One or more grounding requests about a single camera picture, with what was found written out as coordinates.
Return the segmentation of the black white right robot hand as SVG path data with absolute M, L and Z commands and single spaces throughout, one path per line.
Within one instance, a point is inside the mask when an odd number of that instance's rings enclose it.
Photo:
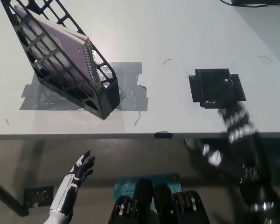
M 244 159 L 252 148 L 250 143 L 245 144 L 244 141 L 257 133 L 254 124 L 249 121 L 247 110 L 240 103 L 234 103 L 227 108 L 219 109 L 218 113 L 227 128 L 231 153 L 235 159 Z M 185 145 L 188 150 L 201 153 L 214 167 L 223 166 L 231 161 L 219 149 L 203 143 L 201 140 L 185 139 Z

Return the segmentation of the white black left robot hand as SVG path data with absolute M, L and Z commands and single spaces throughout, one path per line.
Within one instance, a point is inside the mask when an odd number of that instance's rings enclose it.
M 51 210 L 60 212 L 66 217 L 72 213 L 79 188 L 93 173 L 95 157 L 91 157 L 90 154 L 90 151 L 86 151 L 80 156 L 64 177 L 51 204 Z

